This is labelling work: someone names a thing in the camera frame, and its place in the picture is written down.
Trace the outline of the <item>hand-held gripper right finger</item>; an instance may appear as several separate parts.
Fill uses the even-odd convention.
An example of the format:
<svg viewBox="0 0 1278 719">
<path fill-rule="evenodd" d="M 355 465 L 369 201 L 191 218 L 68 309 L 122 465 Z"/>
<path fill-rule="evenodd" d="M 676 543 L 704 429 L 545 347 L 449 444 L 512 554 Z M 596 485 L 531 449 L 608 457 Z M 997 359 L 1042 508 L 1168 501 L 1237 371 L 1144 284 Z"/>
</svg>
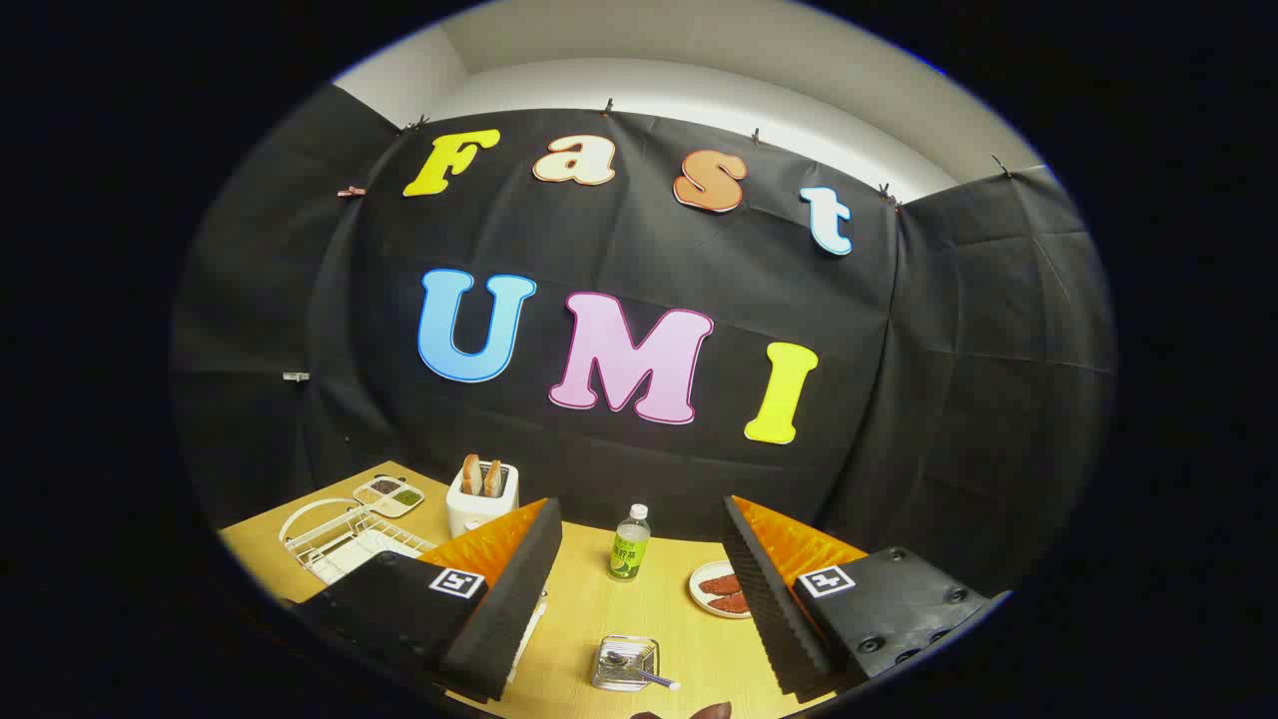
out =
<svg viewBox="0 0 1278 719">
<path fill-rule="evenodd" d="M 744 497 L 723 504 L 730 564 L 780 690 L 799 700 L 896 676 L 1002 602 L 916 550 L 859 550 Z"/>
</svg>

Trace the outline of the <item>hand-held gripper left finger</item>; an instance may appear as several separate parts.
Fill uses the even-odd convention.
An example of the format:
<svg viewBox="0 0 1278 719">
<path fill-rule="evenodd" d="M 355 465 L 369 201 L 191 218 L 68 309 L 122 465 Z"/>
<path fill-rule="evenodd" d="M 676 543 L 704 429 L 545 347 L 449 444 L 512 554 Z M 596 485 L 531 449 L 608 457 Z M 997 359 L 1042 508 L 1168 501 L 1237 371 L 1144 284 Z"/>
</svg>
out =
<svg viewBox="0 0 1278 719">
<path fill-rule="evenodd" d="M 381 550 L 291 610 L 397 681 L 498 700 L 562 538 L 543 497 L 419 558 Z"/>
</svg>

